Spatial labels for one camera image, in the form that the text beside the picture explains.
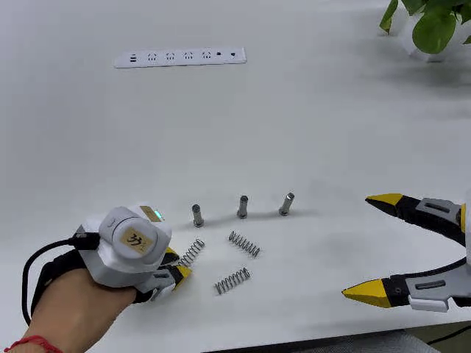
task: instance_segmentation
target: red bracelet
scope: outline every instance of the red bracelet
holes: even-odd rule
[[[13,348],[15,348],[16,346],[19,346],[20,344],[25,344],[25,343],[37,344],[37,345],[43,347],[44,350],[47,353],[63,353],[60,349],[58,349],[58,348],[54,347],[53,345],[51,345],[47,341],[47,339],[45,339],[44,337],[41,337],[41,336],[30,336],[30,337],[25,337],[25,338],[22,338],[20,340],[17,340],[14,344],[12,344],[12,346],[10,348],[5,348],[5,350],[3,352],[9,352]]]

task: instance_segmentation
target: green led light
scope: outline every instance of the green led light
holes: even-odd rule
[[[154,212],[155,212],[155,214],[157,215],[157,217],[160,218],[162,221],[165,219],[165,218],[160,214],[159,211],[154,210]]]

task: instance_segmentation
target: screw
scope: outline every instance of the screw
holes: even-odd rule
[[[241,196],[241,202],[238,206],[237,216],[240,219],[247,218],[247,202],[249,202],[249,198],[245,195]]]
[[[193,224],[196,228],[203,227],[203,224],[205,223],[205,220],[201,216],[201,209],[199,208],[198,204],[194,204],[193,207],[191,208],[193,211]]]
[[[291,204],[293,203],[293,200],[294,200],[294,194],[293,193],[289,193],[288,195],[285,196],[285,199],[283,201],[283,205],[278,210],[281,215],[288,215],[289,208],[290,208]]]

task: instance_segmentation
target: table surface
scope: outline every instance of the table surface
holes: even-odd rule
[[[384,310],[341,294],[464,255],[364,202],[388,192],[462,202],[470,187],[467,53],[412,60],[377,29],[386,5],[3,3],[0,341],[25,327],[21,271],[31,253],[90,214],[141,200],[165,214],[177,251],[196,237],[207,246],[173,296],[126,310],[93,352],[198,352],[469,320],[454,304],[449,313]],[[200,46],[244,46],[248,63],[113,68],[123,51]],[[296,199],[283,218],[289,191]],[[244,221],[235,217],[242,194]],[[257,259],[230,246],[233,229],[261,246]],[[214,282],[243,266],[252,278],[217,296]]]

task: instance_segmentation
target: human hand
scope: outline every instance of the human hand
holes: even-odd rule
[[[98,285],[84,268],[69,271],[45,290],[24,337],[39,335],[66,353],[85,352],[134,302],[135,295],[134,288]],[[18,346],[11,352],[35,352],[25,348]]]

